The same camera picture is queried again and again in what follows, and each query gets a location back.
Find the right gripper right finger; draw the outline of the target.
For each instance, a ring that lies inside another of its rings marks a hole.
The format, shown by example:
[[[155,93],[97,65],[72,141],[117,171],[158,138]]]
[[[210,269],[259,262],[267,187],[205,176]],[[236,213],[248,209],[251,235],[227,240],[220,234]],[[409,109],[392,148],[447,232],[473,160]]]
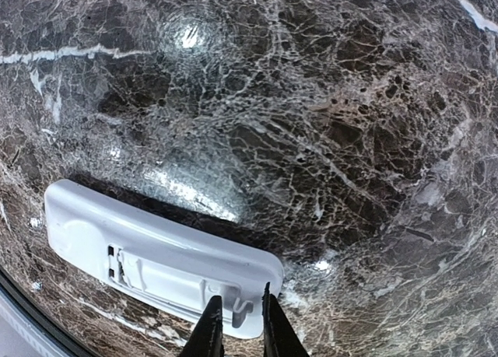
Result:
[[[264,357],[309,357],[277,298],[270,293],[270,282],[262,297]]]

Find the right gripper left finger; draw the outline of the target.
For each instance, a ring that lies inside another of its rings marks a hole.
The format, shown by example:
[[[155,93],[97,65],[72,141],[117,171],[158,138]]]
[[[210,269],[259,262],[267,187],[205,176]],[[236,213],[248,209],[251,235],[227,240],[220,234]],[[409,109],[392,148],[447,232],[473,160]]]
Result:
[[[223,303],[213,296],[207,303],[180,357],[223,357]]]

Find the white remote control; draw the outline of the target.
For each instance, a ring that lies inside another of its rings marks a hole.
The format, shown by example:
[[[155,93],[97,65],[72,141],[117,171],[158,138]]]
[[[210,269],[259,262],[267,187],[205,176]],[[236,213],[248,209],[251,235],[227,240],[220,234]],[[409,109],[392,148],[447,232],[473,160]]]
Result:
[[[284,279],[282,263],[274,254],[159,217],[70,180],[47,188],[44,208],[51,249],[79,270],[137,299],[109,279],[112,246],[182,271],[237,283],[254,302],[254,315],[240,328],[223,320],[223,332],[240,339],[262,334],[265,285],[270,282],[270,293],[278,295]]]

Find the white battery cover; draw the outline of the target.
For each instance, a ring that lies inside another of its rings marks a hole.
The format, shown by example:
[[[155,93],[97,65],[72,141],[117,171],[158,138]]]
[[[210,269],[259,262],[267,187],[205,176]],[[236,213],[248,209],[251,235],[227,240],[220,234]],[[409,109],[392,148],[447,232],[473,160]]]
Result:
[[[254,302],[237,283],[182,271],[112,246],[108,253],[110,280],[175,317],[198,323],[214,296],[221,298],[222,319],[231,327],[242,327],[254,315]]]

